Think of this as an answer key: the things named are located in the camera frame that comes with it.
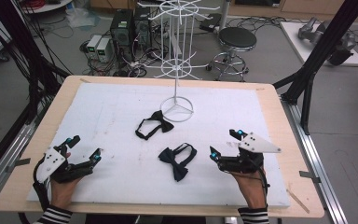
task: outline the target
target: striped sleeve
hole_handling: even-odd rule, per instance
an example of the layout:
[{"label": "striped sleeve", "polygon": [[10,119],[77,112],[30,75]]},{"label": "striped sleeve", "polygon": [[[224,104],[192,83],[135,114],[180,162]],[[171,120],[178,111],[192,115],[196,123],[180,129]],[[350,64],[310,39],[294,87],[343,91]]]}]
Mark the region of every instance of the striped sleeve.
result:
[{"label": "striped sleeve", "polygon": [[72,212],[49,205],[43,216],[34,224],[67,224],[71,216]]},{"label": "striped sleeve", "polygon": [[239,208],[244,224],[269,224],[269,214],[266,208],[251,209],[247,207]]}]

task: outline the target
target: black bow tie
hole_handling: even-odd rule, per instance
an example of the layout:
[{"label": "black bow tie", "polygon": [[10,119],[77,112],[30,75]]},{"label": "black bow tie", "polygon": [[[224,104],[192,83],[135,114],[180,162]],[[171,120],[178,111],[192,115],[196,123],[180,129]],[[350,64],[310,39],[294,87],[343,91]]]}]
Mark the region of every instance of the black bow tie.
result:
[{"label": "black bow tie", "polygon": [[[181,153],[185,148],[191,147],[190,155],[185,159],[184,161],[181,161],[180,163],[177,163],[175,161],[175,156],[179,153]],[[173,168],[173,178],[176,181],[182,180],[186,174],[188,173],[188,170],[186,168],[187,164],[193,160],[193,158],[196,156],[197,150],[193,148],[188,143],[183,143],[181,146],[177,147],[174,150],[170,150],[169,148],[165,148],[160,154],[159,159],[161,161],[170,163]]]},{"label": "black bow tie", "polygon": [[[153,129],[147,136],[144,136],[142,133],[139,132],[139,129],[142,127],[142,124],[144,123],[145,120],[157,120],[160,122],[159,126],[157,126],[155,129]],[[154,112],[152,117],[150,117],[149,119],[142,120],[142,122],[139,124],[138,129],[135,131],[135,133],[138,137],[143,138],[144,140],[147,140],[153,134],[155,134],[155,132],[159,128],[161,128],[163,133],[169,132],[170,130],[173,129],[173,125],[164,119],[164,116],[162,115],[161,110]]]}]

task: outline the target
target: desk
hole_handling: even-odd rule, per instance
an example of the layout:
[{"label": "desk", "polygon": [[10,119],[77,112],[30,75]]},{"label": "desk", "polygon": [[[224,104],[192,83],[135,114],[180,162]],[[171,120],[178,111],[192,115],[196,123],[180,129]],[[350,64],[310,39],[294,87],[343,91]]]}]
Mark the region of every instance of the desk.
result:
[{"label": "desk", "polygon": [[[43,152],[50,145],[66,110],[76,95],[81,83],[114,83],[131,85],[173,86],[168,79],[146,79],[125,77],[68,77],[62,85],[48,113],[43,118],[31,142],[24,151],[23,158],[31,158],[31,163],[17,167],[0,193],[0,211],[40,211],[38,202],[26,201],[32,186],[32,171]],[[255,90],[263,110],[271,141],[284,148],[277,155],[283,179],[290,198],[288,208],[271,208],[271,217],[322,217],[319,196],[310,179],[300,177],[298,171],[307,171],[296,139],[282,109],[275,89],[269,84],[232,83],[213,81],[181,80],[182,87],[209,87]],[[117,203],[73,203],[70,209],[80,213],[118,213],[142,215],[188,215],[188,216],[238,216],[233,207],[212,205],[149,205]]]}]

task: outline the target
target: wire display stand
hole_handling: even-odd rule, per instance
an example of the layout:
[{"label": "wire display stand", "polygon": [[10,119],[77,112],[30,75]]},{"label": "wire display stand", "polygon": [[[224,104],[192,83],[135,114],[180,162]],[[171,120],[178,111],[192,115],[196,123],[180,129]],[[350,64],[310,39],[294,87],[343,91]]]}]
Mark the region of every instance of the wire display stand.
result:
[{"label": "wire display stand", "polygon": [[[200,2],[201,0],[196,1],[182,1],[182,0],[171,0],[165,1],[159,5],[159,14],[149,20],[155,20],[160,18],[161,25],[161,54],[155,55],[161,60],[161,66],[149,66],[149,68],[159,68],[161,69],[162,75],[155,77],[173,77],[175,79],[174,93],[173,96],[164,100],[161,103],[160,109],[164,118],[174,122],[182,122],[190,119],[194,113],[193,104],[191,101],[185,97],[177,95],[177,88],[179,85],[179,78],[191,76],[197,80],[201,78],[191,75],[191,71],[195,67],[206,67],[208,64],[204,65],[191,65],[191,58],[196,55],[197,52],[192,53],[191,46],[193,44],[193,32],[194,32],[194,22],[196,16],[200,16],[206,20],[208,18],[204,15],[199,14],[200,9],[209,9],[216,10],[219,7],[198,7],[195,3]],[[155,7],[156,5],[144,5],[139,4],[141,7]],[[167,22],[170,26],[169,31],[169,46],[168,48],[168,59],[165,60],[164,55],[164,24]],[[191,32],[187,32],[187,24],[191,22]],[[190,41],[188,49],[186,49],[186,41]]]}]

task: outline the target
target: wooden board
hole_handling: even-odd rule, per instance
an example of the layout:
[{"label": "wooden board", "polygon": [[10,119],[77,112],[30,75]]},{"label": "wooden board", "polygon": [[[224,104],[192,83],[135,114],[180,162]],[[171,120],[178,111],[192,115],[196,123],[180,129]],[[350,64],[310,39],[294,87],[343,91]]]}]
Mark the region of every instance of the wooden board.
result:
[{"label": "wooden board", "polygon": [[[256,92],[179,87],[178,94],[192,102],[193,117],[175,122],[169,133],[158,131],[145,141],[134,131],[142,119],[149,118],[159,110],[161,102],[173,95],[173,87],[95,83],[80,86],[50,145],[54,147],[67,137],[80,135],[80,143],[70,149],[72,163],[82,162],[97,147],[103,148],[103,158],[94,174],[80,182],[75,202],[246,205],[234,178],[220,172],[210,160],[209,146],[223,155],[237,155],[233,144],[236,140],[229,136],[229,129],[255,132],[269,140]],[[145,124],[143,133],[156,125]],[[158,154],[184,142],[198,154],[187,166],[187,176],[176,182],[172,167],[160,161]],[[176,160],[182,161],[188,153],[185,150]],[[289,206],[275,155],[265,157],[271,185],[268,205]],[[33,191],[28,199],[37,200]]]},{"label": "wooden board", "polygon": [[[284,34],[290,40],[292,47],[295,49],[296,54],[300,58],[301,62],[304,63],[310,53],[313,51],[314,45],[310,43],[309,40],[301,40],[298,38],[298,29],[303,27],[305,23],[296,23],[296,22],[281,22],[281,27],[284,31]],[[314,24],[313,28],[316,30],[319,24]],[[358,66],[358,53],[353,49],[351,50],[353,55],[347,59],[340,66]],[[324,65],[331,65],[329,62],[325,62]]]},{"label": "wooden board", "polygon": [[[65,79],[48,112],[43,117],[32,136],[27,148],[21,155],[22,159],[31,159],[29,164],[17,166],[0,192],[0,211],[8,212],[40,212],[40,202],[28,201],[32,188],[32,173],[43,153],[51,145],[57,130],[74,101],[78,88],[82,83],[105,83],[120,85],[161,86],[173,88],[174,80],[163,78],[127,78],[127,77],[88,77],[70,76]],[[307,165],[298,148],[295,136],[285,116],[278,94],[270,84],[216,82],[181,80],[181,87],[204,90],[232,89],[255,91],[260,103],[264,120],[268,126],[268,136],[272,143],[283,149],[276,155],[283,175],[289,207],[269,207],[270,217],[322,217],[324,209],[311,179],[301,177],[298,171],[308,171]],[[191,163],[190,173],[194,170]],[[163,216],[238,216],[238,206],[227,205],[179,205],[179,204],[140,204],[140,203],[71,203],[69,209],[76,213],[98,214],[133,214]]]}]

